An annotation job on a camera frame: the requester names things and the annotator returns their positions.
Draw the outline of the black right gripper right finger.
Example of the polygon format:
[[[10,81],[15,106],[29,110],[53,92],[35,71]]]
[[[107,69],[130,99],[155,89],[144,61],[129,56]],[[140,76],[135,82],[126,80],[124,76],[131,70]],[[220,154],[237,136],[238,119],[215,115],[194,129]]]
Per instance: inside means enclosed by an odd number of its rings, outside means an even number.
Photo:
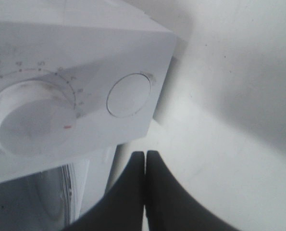
[[[176,180],[159,152],[147,151],[145,208],[151,231],[232,231]]]

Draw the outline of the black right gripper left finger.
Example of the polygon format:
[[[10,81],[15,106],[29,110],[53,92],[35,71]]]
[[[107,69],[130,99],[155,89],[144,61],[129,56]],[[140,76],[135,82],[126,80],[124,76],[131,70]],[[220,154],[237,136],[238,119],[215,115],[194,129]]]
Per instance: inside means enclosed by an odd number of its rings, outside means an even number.
[[[65,231],[140,231],[144,211],[145,155],[133,152],[102,199]]]

